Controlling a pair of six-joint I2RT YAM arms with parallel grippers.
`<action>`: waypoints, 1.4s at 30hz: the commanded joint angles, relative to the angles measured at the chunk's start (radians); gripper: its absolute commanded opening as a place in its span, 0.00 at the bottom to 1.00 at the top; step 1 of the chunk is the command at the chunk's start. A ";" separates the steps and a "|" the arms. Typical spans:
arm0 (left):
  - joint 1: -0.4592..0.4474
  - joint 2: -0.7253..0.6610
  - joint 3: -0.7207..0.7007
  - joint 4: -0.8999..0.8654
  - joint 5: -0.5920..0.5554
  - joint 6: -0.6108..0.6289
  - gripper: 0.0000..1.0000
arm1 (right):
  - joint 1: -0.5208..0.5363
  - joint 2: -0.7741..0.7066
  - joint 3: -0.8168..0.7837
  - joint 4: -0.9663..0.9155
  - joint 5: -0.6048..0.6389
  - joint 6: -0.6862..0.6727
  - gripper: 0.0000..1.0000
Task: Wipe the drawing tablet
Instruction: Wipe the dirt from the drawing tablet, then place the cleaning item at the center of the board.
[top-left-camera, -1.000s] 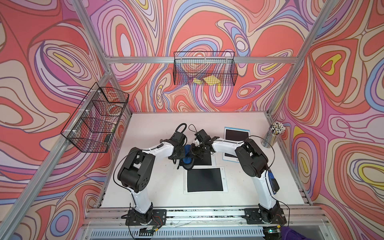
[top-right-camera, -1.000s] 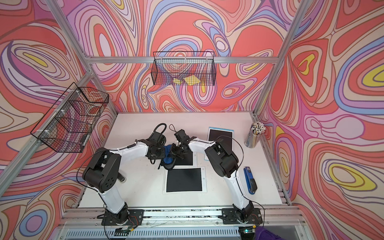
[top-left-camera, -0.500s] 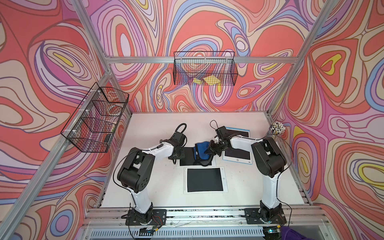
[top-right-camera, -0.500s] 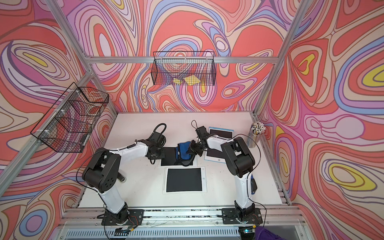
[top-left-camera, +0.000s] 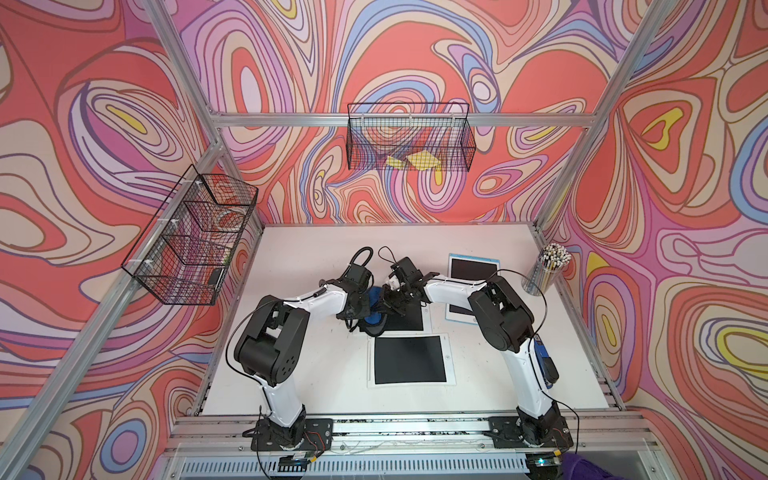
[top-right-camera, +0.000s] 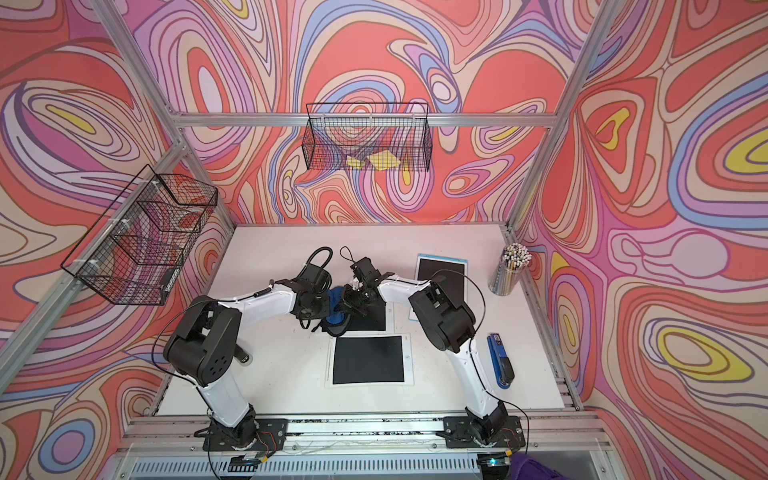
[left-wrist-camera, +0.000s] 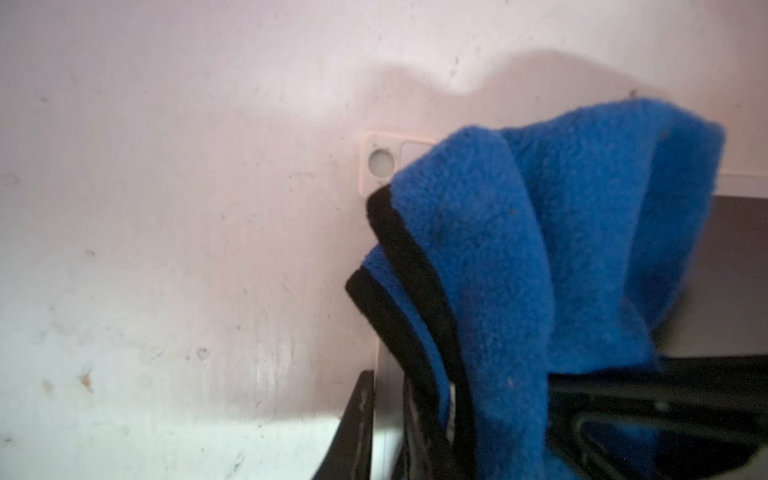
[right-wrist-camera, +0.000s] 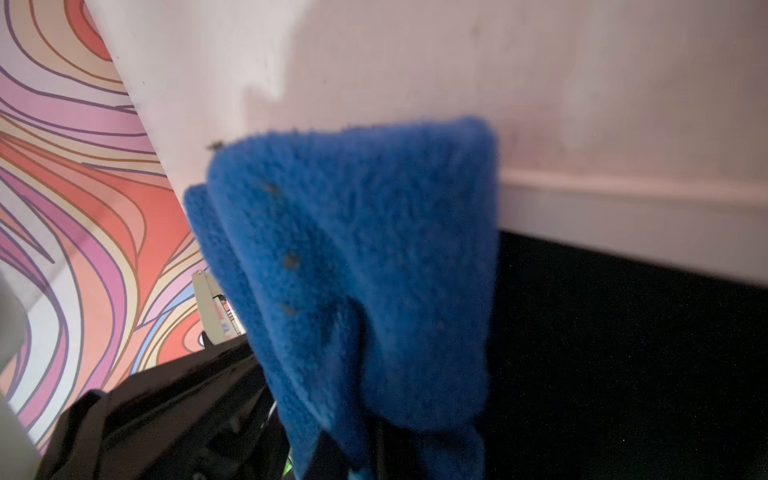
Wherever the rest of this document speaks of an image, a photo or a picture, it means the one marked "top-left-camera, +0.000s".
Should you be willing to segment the blue microfibre cloth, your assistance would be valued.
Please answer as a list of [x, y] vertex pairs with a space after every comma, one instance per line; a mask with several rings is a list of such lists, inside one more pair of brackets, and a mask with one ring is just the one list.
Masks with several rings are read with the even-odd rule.
[[357, 324], [358, 329], [370, 337], [378, 337], [385, 332], [388, 313], [381, 310], [382, 288], [373, 286], [368, 291], [369, 313]]

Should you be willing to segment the blue-edged white drawing tablet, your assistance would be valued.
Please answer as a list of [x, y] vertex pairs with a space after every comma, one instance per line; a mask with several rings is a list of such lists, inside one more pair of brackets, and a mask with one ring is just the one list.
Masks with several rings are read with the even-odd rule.
[[[498, 259], [475, 257], [451, 253], [449, 255], [448, 274], [450, 277], [465, 281], [479, 282], [494, 274], [501, 266]], [[476, 324], [476, 319], [470, 309], [460, 308], [449, 304], [446, 307], [447, 321]]]

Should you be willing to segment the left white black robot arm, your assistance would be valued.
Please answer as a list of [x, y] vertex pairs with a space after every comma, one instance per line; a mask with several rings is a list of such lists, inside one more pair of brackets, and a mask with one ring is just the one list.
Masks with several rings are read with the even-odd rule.
[[370, 270], [350, 264], [340, 277], [320, 281], [311, 293], [288, 299], [267, 295], [259, 301], [233, 357], [243, 373], [261, 385], [271, 422], [291, 428], [304, 414], [292, 374], [310, 322], [330, 317], [350, 322], [364, 319], [370, 313], [369, 290], [373, 285]]

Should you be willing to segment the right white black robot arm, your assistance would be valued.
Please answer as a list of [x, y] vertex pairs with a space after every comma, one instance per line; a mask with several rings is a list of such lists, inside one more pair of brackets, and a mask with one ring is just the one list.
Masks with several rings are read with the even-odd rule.
[[506, 363], [521, 421], [548, 429], [561, 417], [557, 403], [546, 393], [543, 371], [535, 358], [534, 314], [504, 277], [494, 273], [484, 280], [468, 281], [423, 273], [408, 257], [392, 263], [390, 269], [377, 302], [380, 311], [400, 314], [411, 303], [470, 310], [485, 341]]

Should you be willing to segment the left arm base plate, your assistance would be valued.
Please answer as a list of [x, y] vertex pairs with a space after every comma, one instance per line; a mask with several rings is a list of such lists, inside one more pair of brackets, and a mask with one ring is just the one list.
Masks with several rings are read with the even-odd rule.
[[331, 418], [299, 419], [291, 427], [282, 427], [271, 420], [260, 419], [250, 433], [251, 450], [259, 453], [321, 453], [331, 449], [333, 433], [334, 421]]

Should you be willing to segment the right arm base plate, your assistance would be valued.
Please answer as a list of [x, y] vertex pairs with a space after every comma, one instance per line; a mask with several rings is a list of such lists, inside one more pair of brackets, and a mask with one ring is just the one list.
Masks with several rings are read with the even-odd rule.
[[554, 421], [549, 431], [538, 441], [524, 439], [522, 422], [517, 416], [494, 416], [488, 418], [488, 427], [481, 432], [492, 440], [496, 449], [544, 449], [567, 451], [575, 444], [571, 429], [565, 418]]

